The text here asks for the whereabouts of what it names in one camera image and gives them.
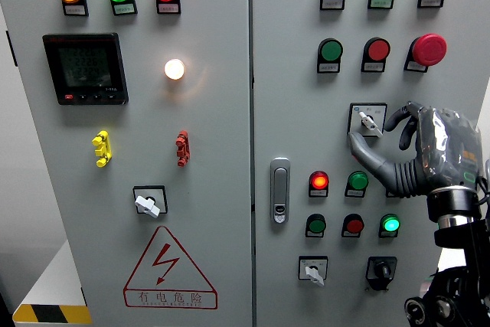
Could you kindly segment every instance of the white switch handle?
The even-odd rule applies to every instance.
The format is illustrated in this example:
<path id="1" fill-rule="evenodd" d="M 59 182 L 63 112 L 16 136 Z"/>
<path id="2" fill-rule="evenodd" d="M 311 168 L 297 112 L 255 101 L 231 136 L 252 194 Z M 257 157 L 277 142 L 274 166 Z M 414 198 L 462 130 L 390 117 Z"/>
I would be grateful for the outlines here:
<path id="1" fill-rule="evenodd" d="M 323 278 L 320 276 L 319 271 L 316 268 L 305 267 L 306 276 L 310 279 L 312 283 L 323 287 L 325 284 L 323 283 Z"/>
<path id="2" fill-rule="evenodd" d="M 155 201 L 150 198 L 146 199 L 139 195 L 135 201 L 135 205 L 140 211 L 149 214 L 153 218 L 157 218 L 160 214 L 160 208 L 156 207 Z"/>
<path id="3" fill-rule="evenodd" d="M 373 118 L 370 116 L 367 116 L 365 113 L 362 111 L 359 112 L 359 116 L 361 117 L 362 123 L 366 128 L 368 128 L 370 131 L 374 132 L 374 134 L 378 137 L 382 137 L 383 133 L 379 130 L 377 127 L 377 124 L 374 122 Z"/>

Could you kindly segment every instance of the lightning bolt symbol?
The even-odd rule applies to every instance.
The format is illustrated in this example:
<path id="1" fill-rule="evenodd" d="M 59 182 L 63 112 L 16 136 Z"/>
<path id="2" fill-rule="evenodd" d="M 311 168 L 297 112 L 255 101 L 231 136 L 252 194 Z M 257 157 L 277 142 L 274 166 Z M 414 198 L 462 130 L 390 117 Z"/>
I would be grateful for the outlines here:
<path id="1" fill-rule="evenodd" d="M 167 272 L 165 272 L 162 277 L 159 277 L 158 278 L 158 280 L 156 282 L 157 285 L 159 285 L 159 284 L 161 284 L 161 283 L 163 283 L 165 281 L 165 279 L 164 279 L 165 275 L 167 273 L 169 273 L 170 270 L 172 269 L 172 267 L 175 266 L 175 264 L 178 262 L 178 260 L 180 260 L 180 258 L 173 258 L 171 260 L 164 260 L 164 261 L 162 261 L 163 256 L 165 255 L 165 253 L 167 253 L 167 250 L 169 248 L 170 248 L 170 244 L 166 243 L 163 246 L 162 250 L 160 251 L 160 254 L 158 255 L 158 257 L 156 257 L 155 262 L 153 262 L 153 264 L 152 264 L 152 266 L 159 266 L 161 264 L 165 264 L 165 263 L 170 263 L 171 262 L 171 265 L 168 268 Z"/>

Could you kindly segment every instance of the gray metal panel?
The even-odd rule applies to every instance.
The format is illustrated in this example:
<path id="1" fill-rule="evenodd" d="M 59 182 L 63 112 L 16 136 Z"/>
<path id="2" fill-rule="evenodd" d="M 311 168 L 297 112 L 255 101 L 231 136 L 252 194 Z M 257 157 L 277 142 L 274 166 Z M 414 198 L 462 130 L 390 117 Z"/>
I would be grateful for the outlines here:
<path id="1" fill-rule="evenodd" d="M 417 9 L 417 0 L 394 0 L 390 11 L 367 10 L 368 0 L 346 0 L 344 11 L 319 11 L 319 0 L 253 0 L 256 168 L 257 325 L 360 327 L 406 325 L 403 303 L 418 296 L 424 278 L 436 270 L 436 225 L 425 198 L 385 198 L 369 176 L 364 199 L 345 198 L 351 172 L 362 169 L 348 151 L 345 133 L 350 103 L 388 104 L 389 116 L 407 100 L 450 107 L 477 119 L 490 75 L 485 33 L 490 0 L 445 0 L 441 9 Z M 422 34 L 441 34 L 444 60 L 427 74 L 403 72 L 410 43 Z M 390 42 L 382 74 L 362 74 L 364 44 Z M 316 53 L 326 38 L 344 47 L 341 73 L 316 73 Z M 415 156 L 397 149 L 401 127 L 370 144 L 397 161 Z M 269 166 L 275 157 L 291 162 L 289 222 L 273 226 Z M 326 199 L 308 198 L 309 175 L 330 177 Z M 378 239 L 380 219 L 396 213 L 396 239 Z M 325 215 L 322 239 L 306 239 L 312 213 Z M 341 238 L 344 217 L 360 214 L 360 239 Z M 298 256 L 328 256 L 325 288 L 298 280 Z M 396 276 L 388 292 L 364 291 L 369 256 L 395 256 Z"/>
<path id="2" fill-rule="evenodd" d="M 88 18 L 64 16 L 60 0 L 0 1 L 94 325 L 251 325 L 248 0 L 181 0 L 180 16 L 136 0 L 139 13 L 122 17 L 87 0 Z M 41 36 L 64 32 L 119 34 L 127 106 L 57 104 Z M 172 58 L 186 66 L 177 83 L 163 75 Z M 113 147 L 105 168 L 91 144 L 101 129 Z M 178 168 L 182 129 L 191 161 Z M 135 185 L 165 185 L 168 214 L 137 215 Z M 160 225 L 217 290 L 217 310 L 125 306 Z M 186 280 L 178 263 L 172 272 Z"/>

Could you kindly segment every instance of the plastic wrap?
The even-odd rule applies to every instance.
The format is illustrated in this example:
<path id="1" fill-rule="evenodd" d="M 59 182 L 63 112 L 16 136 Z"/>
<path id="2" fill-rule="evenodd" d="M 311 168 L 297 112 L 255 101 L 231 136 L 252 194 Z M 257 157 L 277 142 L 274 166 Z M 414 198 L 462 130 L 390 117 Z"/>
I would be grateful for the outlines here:
<path id="1" fill-rule="evenodd" d="M 418 112 L 423 171 L 434 188 L 476 187 L 482 174 L 482 138 L 476 124 L 449 109 Z"/>

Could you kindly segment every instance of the digital power meter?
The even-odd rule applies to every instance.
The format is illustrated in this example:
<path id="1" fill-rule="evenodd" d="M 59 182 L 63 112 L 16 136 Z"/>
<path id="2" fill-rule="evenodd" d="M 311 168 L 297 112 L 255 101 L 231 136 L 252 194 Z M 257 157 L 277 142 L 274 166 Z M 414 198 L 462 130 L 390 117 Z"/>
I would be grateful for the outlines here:
<path id="1" fill-rule="evenodd" d="M 116 33 L 46 34 L 43 42 L 60 105 L 128 102 Z"/>

